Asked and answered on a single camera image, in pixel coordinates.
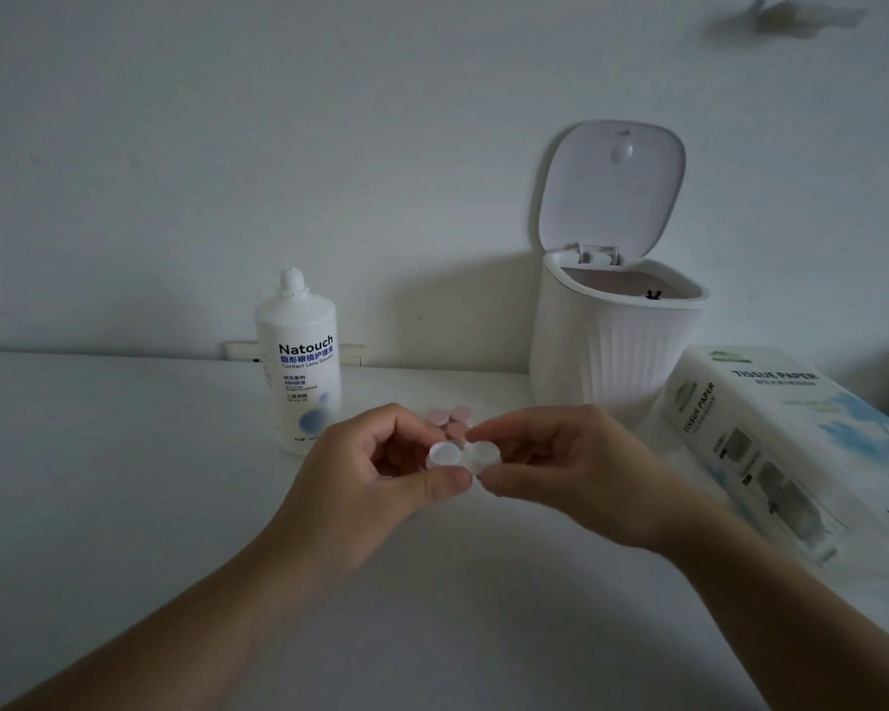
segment white bottle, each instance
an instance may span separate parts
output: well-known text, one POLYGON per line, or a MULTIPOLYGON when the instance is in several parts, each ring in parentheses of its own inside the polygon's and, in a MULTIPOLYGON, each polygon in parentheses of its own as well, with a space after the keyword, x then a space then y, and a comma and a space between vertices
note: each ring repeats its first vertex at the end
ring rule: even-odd
POLYGON ((280 293, 254 310, 277 441, 305 454, 342 409, 335 304, 310 294, 303 273, 281 273, 280 293))

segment tissue box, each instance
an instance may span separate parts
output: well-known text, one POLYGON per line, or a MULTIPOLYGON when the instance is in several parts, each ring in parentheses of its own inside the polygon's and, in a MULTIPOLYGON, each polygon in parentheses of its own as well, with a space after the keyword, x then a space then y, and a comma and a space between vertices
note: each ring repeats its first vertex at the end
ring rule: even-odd
POLYGON ((689 347, 664 415, 735 509, 822 564, 849 533, 889 546, 889 417, 776 349, 689 347))

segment white trash can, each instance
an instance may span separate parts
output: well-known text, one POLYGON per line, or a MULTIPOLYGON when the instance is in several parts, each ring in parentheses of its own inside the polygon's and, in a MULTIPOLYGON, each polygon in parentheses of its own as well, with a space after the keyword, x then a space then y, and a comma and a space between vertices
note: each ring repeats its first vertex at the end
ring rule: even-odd
POLYGON ((636 122, 584 122, 554 153, 540 205, 546 255, 530 379, 541 405, 598 404, 635 424, 711 295, 646 254, 685 177, 685 146, 636 122))

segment open lid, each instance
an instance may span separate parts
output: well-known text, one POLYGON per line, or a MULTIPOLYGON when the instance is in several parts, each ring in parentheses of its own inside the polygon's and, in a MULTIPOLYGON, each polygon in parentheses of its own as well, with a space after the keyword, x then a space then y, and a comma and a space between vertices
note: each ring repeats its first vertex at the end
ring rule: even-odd
POLYGON ((579 242, 644 257, 662 237, 685 177, 685 145, 638 122, 576 125, 554 153, 540 204, 544 251, 579 242))

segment lid hinge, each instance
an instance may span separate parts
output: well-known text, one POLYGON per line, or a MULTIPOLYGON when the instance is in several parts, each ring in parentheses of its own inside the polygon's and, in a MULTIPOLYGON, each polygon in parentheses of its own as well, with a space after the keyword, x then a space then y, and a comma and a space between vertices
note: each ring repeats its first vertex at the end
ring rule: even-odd
POLYGON ((590 264, 597 261, 597 255, 605 254, 609 257, 610 266, 618 266, 622 262, 619 256, 619 247, 617 246, 598 246, 597 244, 582 244, 579 241, 571 244, 570 247, 576 248, 578 263, 590 264))

